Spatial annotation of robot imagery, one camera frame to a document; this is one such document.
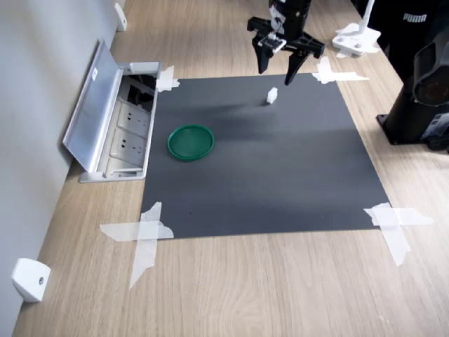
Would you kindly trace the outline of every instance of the open metal flap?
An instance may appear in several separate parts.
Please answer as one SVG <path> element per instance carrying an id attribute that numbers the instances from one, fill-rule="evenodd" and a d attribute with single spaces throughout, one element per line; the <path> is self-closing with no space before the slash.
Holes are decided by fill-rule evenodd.
<path id="1" fill-rule="evenodd" d="M 123 70 L 105 41 L 95 51 L 62 143 L 87 172 L 97 170 Z"/>

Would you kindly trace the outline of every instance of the power outlet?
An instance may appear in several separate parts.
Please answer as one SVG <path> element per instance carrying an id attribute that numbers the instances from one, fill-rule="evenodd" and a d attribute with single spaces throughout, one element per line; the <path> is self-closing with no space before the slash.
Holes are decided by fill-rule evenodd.
<path id="1" fill-rule="evenodd" d="M 144 138 L 118 128 L 112 140 L 111 157 L 143 167 L 145 144 Z"/>
<path id="2" fill-rule="evenodd" d="M 149 113 L 130 103 L 121 103 L 117 125 L 131 133 L 146 138 L 149 130 Z"/>

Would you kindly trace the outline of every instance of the white stand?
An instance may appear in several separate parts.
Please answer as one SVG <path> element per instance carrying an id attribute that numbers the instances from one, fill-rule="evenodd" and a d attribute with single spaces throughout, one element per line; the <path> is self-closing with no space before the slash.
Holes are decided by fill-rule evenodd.
<path id="1" fill-rule="evenodd" d="M 25 302 L 41 302 L 51 269 L 35 260 L 19 258 L 11 279 Z"/>
<path id="2" fill-rule="evenodd" d="M 366 6 L 365 15 L 360 25 L 350 23 L 342 29 L 338 35 L 332 40 L 332 45 L 341 50 L 345 55 L 362 56 L 364 53 L 375 53 L 378 51 L 373 44 L 379 39 L 380 32 L 368 28 L 371 10 L 373 9 L 375 0 L 370 0 Z"/>

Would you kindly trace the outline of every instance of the gray wall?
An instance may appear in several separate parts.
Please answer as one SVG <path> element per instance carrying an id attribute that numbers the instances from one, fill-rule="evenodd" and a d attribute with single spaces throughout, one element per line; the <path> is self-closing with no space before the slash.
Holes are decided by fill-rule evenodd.
<path id="1" fill-rule="evenodd" d="M 114 2 L 0 0 L 2 337 L 22 304 L 11 273 L 18 258 L 39 255 L 71 163 L 62 135 L 97 39 L 111 45 Z"/>

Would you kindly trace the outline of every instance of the green lid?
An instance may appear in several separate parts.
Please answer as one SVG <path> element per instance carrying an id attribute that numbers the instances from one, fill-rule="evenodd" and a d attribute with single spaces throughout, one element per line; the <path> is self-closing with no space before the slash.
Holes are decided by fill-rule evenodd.
<path id="1" fill-rule="evenodd" d="M 203 158 L 212 149 L 213 134 L 202 125 L 184 125 L 168 137 L 167 146 L 171 154 L 183 161 Z"/>

